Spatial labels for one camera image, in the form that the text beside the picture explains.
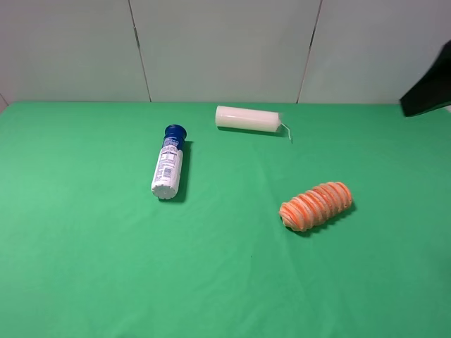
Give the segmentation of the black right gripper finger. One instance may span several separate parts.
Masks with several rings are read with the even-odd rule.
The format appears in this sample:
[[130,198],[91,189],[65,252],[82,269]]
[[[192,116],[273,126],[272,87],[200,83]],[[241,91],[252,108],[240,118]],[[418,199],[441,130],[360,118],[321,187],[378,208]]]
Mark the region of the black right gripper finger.
[[400,99],[405,117],[421,115],[450,105],[450,42],[426,74]]

